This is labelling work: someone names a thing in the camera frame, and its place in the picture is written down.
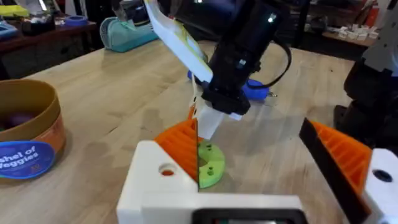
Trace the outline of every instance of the green disc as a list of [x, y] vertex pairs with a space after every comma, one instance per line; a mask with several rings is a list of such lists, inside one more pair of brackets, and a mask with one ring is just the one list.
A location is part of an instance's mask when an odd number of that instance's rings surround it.
[[199, 167], [199, 188], [204, 189], [215, 185], [223, 176], [225, 156], [219, 147], [206, 140], [199, 144], [198, 155], [207, 162]]

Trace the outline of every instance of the blue object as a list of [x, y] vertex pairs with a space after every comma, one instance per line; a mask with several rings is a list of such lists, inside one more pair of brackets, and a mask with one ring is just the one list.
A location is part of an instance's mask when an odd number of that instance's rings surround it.
[[65, 25], [70, 27], [79, 27], [87, 25], [88, 19], [85, 16], [68, 16], [65, 18]]
[[18, 34], [18, 30], [6, 23], [6, 22], [0, 22], [0, 40], [7, 40], [12, 37], [15, 37]]
[[135, 26], [132, 21], [121, 22], [117, 17], [106, 18], [101, 24], [100, 34], [106, 49], [120, 53], [158, 38], [150, 23]]
[[[188, 71], [187, 77], [189, 79], [192, 79], [192, 72], [191, 71]], [[250, 85], [254, 85], [254, 86], [262, 85], [262, 83], [257, 81], [257, 80], [249, 79], [248, 82], [249, 82]], [[246, 97], [249, 100], [265, 100], [267, 98], [267, 96], [268, 96], [268, 93], [269, 93], [269, 89], [268, 88], [260, 89], [260, 90], [252, 90], [252, 89], [250, 89], [248, 87], [247, 83], [244, 84], [244, 86], [242, 87], [242, 90], [243, 90], [244, 94], [246, 95]]]
[[54, 149], [42, 141], [0, 142], [0, 177], [37, 177], [52, 166], [54, 159]]

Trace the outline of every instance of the wooden tabletop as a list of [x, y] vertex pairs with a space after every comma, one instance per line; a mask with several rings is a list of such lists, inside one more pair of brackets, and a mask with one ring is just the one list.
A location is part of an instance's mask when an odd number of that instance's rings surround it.
[[322, 36], [324, 37], [328, 37], [328, 38], [332, 38], [332, 39], [336, 39], [336, 40], [340, 40], [340, 41], [345, 41], [351, 44], [356, 44], [356, 45], [361, 45], [361, 46], [365, 46], [365, 47], [370, 47], [375, 43], [375, 39], [370, 38], [369, 36], [366, 37], [365, 40], [357, 40], [357, 39], [351, 39], [349, 37], [343, 39], [341, 37], [338, 36], [338, 33], [331, 33], [331, 32], [324, 32], [322, 34]]
[[97, 25], [95, 22], [89, 22], [87, 25], [80, 27], [57, 26], [55, 30], [44, 32], [43, 34], [35, 36], [26, 36], [19, 29], [20, 31], [17, 37], [0, 42], [0, 53], [7, 53], [15, 49], [40, 42], [53, 41], [54, 39], [59, 39], [65, 36], [80, 34], [82, 32], [96, 29], [96, 27]]
[[[212, 43], [201, 43], [211, 53]], [[305, 116], [332, 125], [348, 105], [343, 82], [353, 62], [293, 49], [277, 98], [252, 102], [241, 121], [225, 119], [212, 142], [226, 156], [222, 180], [205, 192], [299, 195], [310, 223], [341, 223], [342, 211], [299, 139]], [[271, 45], [254, 75], [282, 71]], [[98, 50], [29, 78], [58, 92], [67, 132], [63, 159], [39, 179], [0, 185], [0, 223], [117, 223], [116, 204], [137, 143], [187, 117], [187, 69], [160, 41], [125, 54]]]

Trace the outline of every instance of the teal bag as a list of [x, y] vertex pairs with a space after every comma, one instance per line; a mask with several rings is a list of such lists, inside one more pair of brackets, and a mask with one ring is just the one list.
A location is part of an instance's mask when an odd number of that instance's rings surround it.
[[106, 18], [99, 32], [106, 49], [121, 53], [158, 38], [150, 22], [137, 26], [132, 20], [121, 22], [117, 17]]

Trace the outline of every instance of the black cable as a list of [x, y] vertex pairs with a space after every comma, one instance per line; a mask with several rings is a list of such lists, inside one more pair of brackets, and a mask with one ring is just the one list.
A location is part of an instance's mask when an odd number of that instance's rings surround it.
[[284, 70], [284, 72], [282, 72], [282, 74], [280, 74], [274, 81], [265, 84], [265, 85], [261, 85], [261, 86], [255, 86], [255, 85], [250, 85], [249, 82], [247, 82], [248, 87], [252, 90], [259, 90], [259, 89], [265, 89], [265, 88], [269, 88], [273, 85], [275, 85], [277, 82], [279, 82], [279, 80], [285, 75], [285, 73], [287, 72], [287, 70], [290, 68], [290, 65], [292, 64], [292, 52], [290, 51], [289, 46], [281, 41], [279, 38], [274, 37], [274, 42], [275, 44], [279, 45], [280, 47], [282, 47], [282, 49], [286, 52], [287, 55], [287, 65], [286, 68]]

